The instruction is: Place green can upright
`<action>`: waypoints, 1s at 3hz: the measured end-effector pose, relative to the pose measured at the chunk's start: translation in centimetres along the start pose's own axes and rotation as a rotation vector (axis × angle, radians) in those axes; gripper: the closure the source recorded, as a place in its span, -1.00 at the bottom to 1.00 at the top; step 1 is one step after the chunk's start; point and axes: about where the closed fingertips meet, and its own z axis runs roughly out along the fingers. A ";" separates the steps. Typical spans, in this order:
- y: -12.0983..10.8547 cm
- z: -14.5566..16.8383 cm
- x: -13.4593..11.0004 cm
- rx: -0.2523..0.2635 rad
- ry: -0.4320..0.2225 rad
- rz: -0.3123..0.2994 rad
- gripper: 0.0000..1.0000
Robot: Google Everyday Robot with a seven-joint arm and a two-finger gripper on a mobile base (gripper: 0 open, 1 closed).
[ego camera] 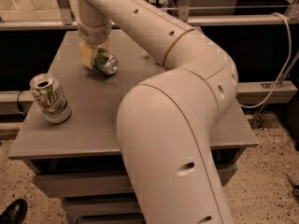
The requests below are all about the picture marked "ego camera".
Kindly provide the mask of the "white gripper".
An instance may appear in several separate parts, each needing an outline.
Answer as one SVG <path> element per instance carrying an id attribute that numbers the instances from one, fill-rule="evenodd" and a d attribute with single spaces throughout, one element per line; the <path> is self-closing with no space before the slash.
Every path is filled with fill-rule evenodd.
<path id="1" fill-rule="evenodd" d="M 101 44 L 102 49 L 110 50 L 111 21 L 104 25 L 91 26 L 78 20 L 78 34 L 85 40 L 79 43 L 81 60 L 87 68 L 92 69 L 98 53 L 98 47 L 96 46 Z"/>

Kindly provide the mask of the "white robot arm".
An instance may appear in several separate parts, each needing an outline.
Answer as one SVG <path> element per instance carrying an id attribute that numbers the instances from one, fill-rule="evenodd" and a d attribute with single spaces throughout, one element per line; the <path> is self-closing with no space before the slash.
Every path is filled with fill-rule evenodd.
<path id="1" fill-rule="evenodd" d="M 147 224 L 234 224 L 210 151 L 210 133 L 235 100 L 232 58 L 201 30 L 144 0 L 80 0 L 158 64 L 160 75 L 122 99 L 117 135 Z"/>

